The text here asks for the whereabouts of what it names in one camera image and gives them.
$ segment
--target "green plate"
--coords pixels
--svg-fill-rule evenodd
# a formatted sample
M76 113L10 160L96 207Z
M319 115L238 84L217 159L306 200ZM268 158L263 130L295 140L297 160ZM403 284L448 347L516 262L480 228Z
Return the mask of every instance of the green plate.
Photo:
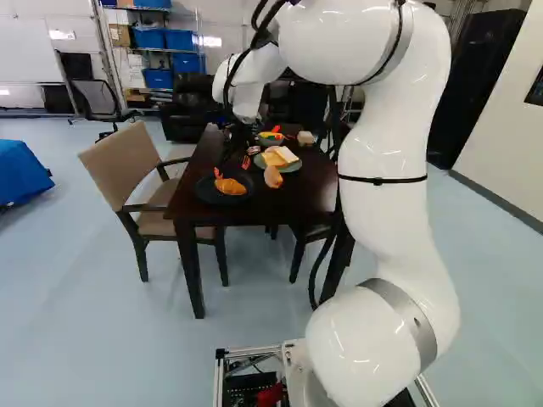
M255 163L255 165L257 167L259 167L259 168L261 168L263 170L265 170L266 167L267 167L266 161L264 161L264 159L262 158L262 153L256 155L253 158L253 162ZM284 167L277 167L279 172L295 172L295 171L299 170L300 168L302 168L302 160L301 159L299 159L295 163L285 165Z

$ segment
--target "small bowl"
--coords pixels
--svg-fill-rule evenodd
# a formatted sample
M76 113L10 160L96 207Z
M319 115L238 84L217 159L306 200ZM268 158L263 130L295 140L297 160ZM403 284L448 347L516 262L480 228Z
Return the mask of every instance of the small bowl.
M262 136L263 134L278 134L279 136L281 136L281 138L279 140L275 138L266 138ZM271 133L269 131L263 131L262 133L259 133L258 135L258 142L264 147L280 146L281 144L283 144L284 139L285 139L285 136L283 134Z

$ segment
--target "black chair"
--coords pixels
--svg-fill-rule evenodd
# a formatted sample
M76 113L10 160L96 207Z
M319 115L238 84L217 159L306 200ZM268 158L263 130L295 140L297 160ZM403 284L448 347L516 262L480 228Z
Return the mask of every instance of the black chair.
M296 245L294 246L294 255L292 263L290 265L290 276L288 280L294 284L298 278L299 267L302 264L304 258L305 246L309 243L316 242L317 240L326 239L330 232L331 225L318 224L318 225L289 225L294 237L296 238ZM266 233L270 234L272 240L277 239L277 232L279 226L266 226Z
M112 131L98 133L99 142L119 130L117 123L141 115L138 110L121 110L119 100L108 82L100 79L70 81L74 97L82 101L85 119L113 125Z
M222 106L212 96L213 75L178 74L172 102L160 106L160 121L166 140L198 142L208 123L222 115Z

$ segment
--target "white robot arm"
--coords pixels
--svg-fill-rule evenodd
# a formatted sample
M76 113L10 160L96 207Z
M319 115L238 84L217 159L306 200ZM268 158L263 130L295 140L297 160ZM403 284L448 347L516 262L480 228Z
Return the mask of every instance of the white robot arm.
M255 117L262 87L286 66L316 83L364 83L364 112L339 151L339 189L350 233L375 253L378 272L319 307L305 336L333 402L381 406L450 347L460 325L428 225L425 181L449 35L433 10L412 0L294 3L277 13L278 48L249 53L229 100L234 113ZM226 72L224 64L217 72L218 101Z

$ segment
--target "orange food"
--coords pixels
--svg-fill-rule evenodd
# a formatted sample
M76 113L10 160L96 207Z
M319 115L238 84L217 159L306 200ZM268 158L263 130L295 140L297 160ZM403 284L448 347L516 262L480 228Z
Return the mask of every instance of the orange food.
M245 195L247 193L247 188L233 178L215 180L215 188L225 195Z

